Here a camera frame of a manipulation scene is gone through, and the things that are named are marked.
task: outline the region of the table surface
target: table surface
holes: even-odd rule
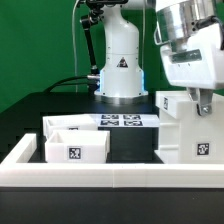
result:
[[[32,93],[0,114],[0,161],[25,133],[42,138],[42,117],[82,113],[155,114],[148,102],[115,106],[86,93]],[[42,151],[32,162],[43,160]],[[0,222],[221,224],[223,189],[0,188]]]

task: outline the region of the white box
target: white box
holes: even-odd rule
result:
[[[88,114],[43,117],[43,132],[47,139],[54,130],[97,129],[97,123]]]
[[[108,131],[54,131],[45,143],[48,163],[105,163]]]
[[[167,164],[224,164],[224,97],[213,95],[212,114],[197,113],[186,91],[157,92],[160,159]]]

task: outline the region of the green wall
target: green wall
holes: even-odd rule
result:
[[[54,82],[74,75],[71,16],[75,0],[1,0],[0,1],[0,112],[31,92],[41,92]],[[84,6],[76,13],[78,75],[89,73],[89,60],[83,31],[79,24]],[[224,15],[223,4],[219,14]],[[125,18],[140,29],[142,11],[125,11]],[[170,89],[165,78],[159,49],[153,41],[156,17],[146,13],[144,70],[146,89]],[[92,28],[99,67],[105,62],[102,24]],[[56,91],[75,91],[66,87]]]

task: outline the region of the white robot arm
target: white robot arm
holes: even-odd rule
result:
[[[147,99],[144,72],[138,64],[139,31],[123,19],[121,9],[153,8],[155,0],[87,0],[86,4],[91,9],[90,15],[85,18],[87,26],[89,23],[94,25],[102,21],[106,36],[104,68],[99,72],[94,60],[91,63],[94,75],[91,78],[100,79],[100,86],[95,91],[96,98],[116,104],[129,104]]]
[[[166,76],[187,87],[201,116],[212,113],[214,89],[224,88],[224,27],[213,0],[157,0],[158,29]]]

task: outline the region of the white bin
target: white bin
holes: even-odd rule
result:
[[[97,130],[96,122],[88,114],[43,117],[43,132],[47,139],[54,130]]]
[[[110,147],[108,131],[54,131],[45,143],[48,163],[105,163]]]

